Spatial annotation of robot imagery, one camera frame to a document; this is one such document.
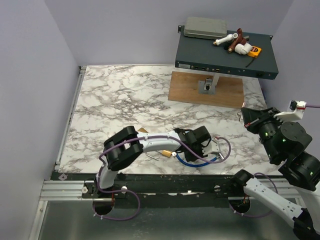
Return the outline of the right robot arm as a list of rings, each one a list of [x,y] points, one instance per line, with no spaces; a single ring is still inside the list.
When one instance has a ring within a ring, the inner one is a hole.
[[[280,112],[271,107],[255,110],[241,109],[244,127],[259,136],[269,162],[301,196],[305,207],[294,204],[263,185],[246,170],[231,179],[230,191],[254,197],[284,219],[300,240],[320,238],[320,161],[305,149],[313,138],[298,123],[301,114],[297,107],[292,112]]]

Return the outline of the brass padlock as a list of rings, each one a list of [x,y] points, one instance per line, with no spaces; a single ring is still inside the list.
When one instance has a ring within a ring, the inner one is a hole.
[[[143,127],[139,128],[137,131],[141,133],[148,133],[148,131],[146,131]]]
[[[168,150],[162,150],[162,151],[157,150],[156,152],[161,154],[162,156],[167,157],[167,158],[170,158],[173,155],[173,152],[172,151],[168,151]],[[156,157],[148,154],[147,152],[145,153],[145,155],[148,156],[149,158],[153,159],[153,160],[158,161],[158,159]]]

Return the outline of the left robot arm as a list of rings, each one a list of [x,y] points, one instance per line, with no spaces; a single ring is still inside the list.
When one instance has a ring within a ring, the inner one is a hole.
[[[155,151],[183,152],[185,160],[194,162],[208,156],[212,137],[205,126],[195,130],[175,128],[170,132],[140,132],[127,126],[103,143],[99,155],[102,166],[95,179],[93,191],[101,198],[110,194],[120,170],[130,166],[141,154]]]

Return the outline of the white pipe elbow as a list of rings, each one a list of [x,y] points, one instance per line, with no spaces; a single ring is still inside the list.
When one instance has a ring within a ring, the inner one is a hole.
[[[235,46],[234,51],[240,55],[248,55],[252,49],[253,46],[246,42],[245,44],[238,43]]]

